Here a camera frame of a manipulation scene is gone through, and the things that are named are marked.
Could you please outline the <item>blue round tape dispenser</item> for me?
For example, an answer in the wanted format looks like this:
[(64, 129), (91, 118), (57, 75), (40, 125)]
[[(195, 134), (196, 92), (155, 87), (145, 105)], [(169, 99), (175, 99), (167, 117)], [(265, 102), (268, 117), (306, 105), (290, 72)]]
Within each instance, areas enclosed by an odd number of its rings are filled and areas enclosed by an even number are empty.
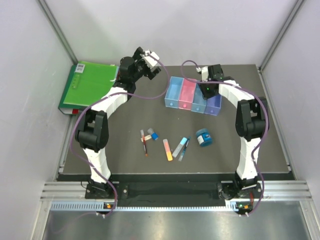
[(207, 128), (202, 128), (196, 133), (196, 139), (201, 147), (207, 147), (213, 143), (213, 139)]

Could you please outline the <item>green folder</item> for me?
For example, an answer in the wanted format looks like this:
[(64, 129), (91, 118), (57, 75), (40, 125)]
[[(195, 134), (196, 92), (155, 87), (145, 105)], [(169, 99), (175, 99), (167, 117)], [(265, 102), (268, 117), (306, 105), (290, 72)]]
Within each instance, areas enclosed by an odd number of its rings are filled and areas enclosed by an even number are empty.
[(89, 106), (100, 100), (113, 86), (118, 69), (114, 64), (79, 61), (64, 103)]

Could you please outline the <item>red pen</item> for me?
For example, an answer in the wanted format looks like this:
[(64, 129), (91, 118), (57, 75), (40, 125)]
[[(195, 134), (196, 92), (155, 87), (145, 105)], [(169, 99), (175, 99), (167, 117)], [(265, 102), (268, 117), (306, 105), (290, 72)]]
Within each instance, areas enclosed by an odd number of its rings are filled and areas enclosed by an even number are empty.
[(141, 139), (142, 139), (142, 143), (143, 143), (143, 148), (144, 148), (144, 154), (147, 157), (148, 156), (148, 151), (147, 151), (147, 145), (146, 145), (146, 139), (145, 139), (145, 134), (144, 134), (144, 130), (140, 130), (140, 134), (141, 134)]

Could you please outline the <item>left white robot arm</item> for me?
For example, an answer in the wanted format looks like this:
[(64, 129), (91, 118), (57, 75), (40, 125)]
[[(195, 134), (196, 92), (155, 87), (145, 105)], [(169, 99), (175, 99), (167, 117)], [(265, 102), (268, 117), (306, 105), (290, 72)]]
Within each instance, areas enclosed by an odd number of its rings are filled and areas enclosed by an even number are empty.
[(147, 77), (152, 80), (161, 69), (159, 56), (138, 47), (133, 56), (120, 60), (117, 75), (108, 93), (95, 105), (79, 111), (74, 138), (84, 150), (91, 175), (86, 186), (86, 199), (108, 199), (115, 195), (110, 183), (111, 170), (106, 157), (109, 140), (108, 118), (126, 103), (136, 90), (136, 82)]

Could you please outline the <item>pink bin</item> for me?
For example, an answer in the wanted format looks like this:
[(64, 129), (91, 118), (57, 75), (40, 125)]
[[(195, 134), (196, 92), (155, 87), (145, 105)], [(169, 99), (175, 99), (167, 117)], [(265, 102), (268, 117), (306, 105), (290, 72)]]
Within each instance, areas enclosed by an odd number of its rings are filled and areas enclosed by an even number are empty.
[(178, 99), (178, 108), (183, 110), (191, 110), (194, 100), (196, 83), (187, 79), (183, 79), (181, 91)]

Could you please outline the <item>teal blue bin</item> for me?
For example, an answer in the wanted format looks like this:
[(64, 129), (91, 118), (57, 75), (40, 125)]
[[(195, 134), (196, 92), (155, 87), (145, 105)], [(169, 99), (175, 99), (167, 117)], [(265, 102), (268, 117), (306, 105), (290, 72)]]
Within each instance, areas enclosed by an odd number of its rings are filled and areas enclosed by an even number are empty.
[(203, 93), (198, 85), (195, 87), (191, 111), (203, 114), (207, 106), (207, 100), (204, 99)]

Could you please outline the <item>small blue capped bottle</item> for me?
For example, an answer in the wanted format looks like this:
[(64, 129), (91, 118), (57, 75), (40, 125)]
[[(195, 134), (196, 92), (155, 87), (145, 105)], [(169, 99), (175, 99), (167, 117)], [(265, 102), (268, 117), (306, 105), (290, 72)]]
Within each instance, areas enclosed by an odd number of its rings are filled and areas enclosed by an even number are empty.
[(159, 138), (159, 136), (157, 135), (157, 133), (155, 133), (155, 131), (154, 131), (152, 128), (149, 128), (149, 129), (147, 130), (147, 132), (149, 133), (149, 135), (151, 136), (151, 138), (152, 138), (154, 141), (156, 141), (156, 140)]

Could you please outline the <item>red folder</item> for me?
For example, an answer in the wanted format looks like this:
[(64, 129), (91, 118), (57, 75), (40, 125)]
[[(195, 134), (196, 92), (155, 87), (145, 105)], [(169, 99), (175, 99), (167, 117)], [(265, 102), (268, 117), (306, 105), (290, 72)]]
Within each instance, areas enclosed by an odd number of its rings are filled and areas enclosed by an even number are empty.
[(83, 109), (72, 109), (71, 110), (72, 115), (78, 115), (78, 114), (81, 114), (82, 112), (83, 112)]

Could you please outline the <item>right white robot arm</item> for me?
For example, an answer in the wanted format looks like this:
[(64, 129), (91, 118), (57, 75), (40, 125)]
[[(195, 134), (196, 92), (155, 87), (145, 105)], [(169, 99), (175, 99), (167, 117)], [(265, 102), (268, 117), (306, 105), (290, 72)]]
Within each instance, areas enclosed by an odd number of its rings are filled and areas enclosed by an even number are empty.
[(236, 109), (235, 130), (240, 137), (239, 163), (231, 186), (222, 192), (232, 198), (245, 198), (258, 184), (257, 162), (261, 140), (269, 130), (268, 102), (244, 90), (230, 76), (224, 76), (221, 65), (197, 67), (201, 75), (198, 86), (205, 99), (220, 95)]

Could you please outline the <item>light blue bin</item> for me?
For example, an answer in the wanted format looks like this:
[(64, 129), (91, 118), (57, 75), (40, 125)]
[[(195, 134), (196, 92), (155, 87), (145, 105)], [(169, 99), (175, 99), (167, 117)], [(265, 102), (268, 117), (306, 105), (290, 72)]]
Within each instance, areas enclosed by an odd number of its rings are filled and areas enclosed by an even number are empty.
[(183, 80), (182, 77), (178, 76), (172, 76), (170, 78), (169, 87), (164, 97), (164, 104), (166, 107), (174, 109), (178, 108)]

